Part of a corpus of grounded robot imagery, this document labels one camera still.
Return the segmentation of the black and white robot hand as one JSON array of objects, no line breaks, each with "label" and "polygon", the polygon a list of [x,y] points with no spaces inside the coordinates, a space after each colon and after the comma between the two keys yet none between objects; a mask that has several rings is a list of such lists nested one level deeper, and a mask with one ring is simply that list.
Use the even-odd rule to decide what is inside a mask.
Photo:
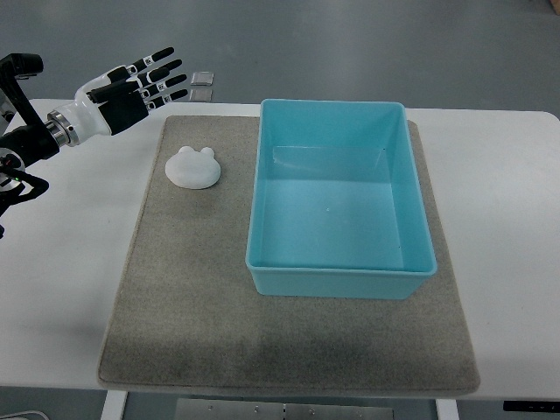
[{"label": "black and white robot hand", "polygon": [[178,88],[187,76],[174,73],[182,60],[168,60],[173,54],[174,48],[166,47],[82,85],[74,98],[85,117],[85,133],[79,138],[117,135],[151,111],[187,96],[186,89]]}]

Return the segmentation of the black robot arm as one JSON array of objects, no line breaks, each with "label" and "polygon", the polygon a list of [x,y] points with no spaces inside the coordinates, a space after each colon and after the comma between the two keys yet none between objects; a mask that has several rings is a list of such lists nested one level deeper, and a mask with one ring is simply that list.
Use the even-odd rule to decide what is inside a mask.
[{"label": "black robot arm", "polygon": [[11,53],[1,59],[1,90],[24,125],[1,137],[1,212],[35,200],[49,183],[27,169],[47,160],[69,142],[69,135],[53,122],[43,122],[18,82],[40,74],[43,60],[37,54]]}]

